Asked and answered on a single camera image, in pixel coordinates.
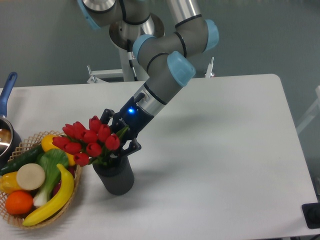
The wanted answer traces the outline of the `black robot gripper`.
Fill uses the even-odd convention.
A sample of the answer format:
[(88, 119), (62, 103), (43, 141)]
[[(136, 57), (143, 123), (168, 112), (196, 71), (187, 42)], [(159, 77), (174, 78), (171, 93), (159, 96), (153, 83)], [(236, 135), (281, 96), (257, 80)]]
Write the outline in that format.
[(100, 121), (102, 124), (111, 126), (113, 133), (118, 133), (127, 127), (126, 132), (121, 138), (121, 142), (130, 141), (127, 149), (121, 148), (110, 155), (111, 158), (124, 158), (142, 149), (136, 137), (139, 132), (154, 118), (138, 105), (138, 101), (145, 97), (144, 93), (139, 93), (137, 97), (132, 96), (127, 103), (115, 113), (114, 110), (106, 108)]

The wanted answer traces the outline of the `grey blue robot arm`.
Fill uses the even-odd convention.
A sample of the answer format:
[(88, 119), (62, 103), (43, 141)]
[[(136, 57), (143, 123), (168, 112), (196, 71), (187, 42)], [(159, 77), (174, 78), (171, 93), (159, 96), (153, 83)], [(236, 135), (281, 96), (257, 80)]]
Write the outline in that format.
[(147, 0), (80, 0), (78, 5), (95, 29), (109, 26), (112, 42), (134, 56), (148, 75), (146, 82), (119, 112), (104, 111), (101, 119), (117, 132), (126, 128), (116, 157), (141, 146), (139, 132), (187, 85), (196, 71), (188, 58), (214, 48), (219, 41), (215, 23), (202, 17), (195, 0), (169, 0), (175, 32), (165, 35), (161, 20), (150, 12)]

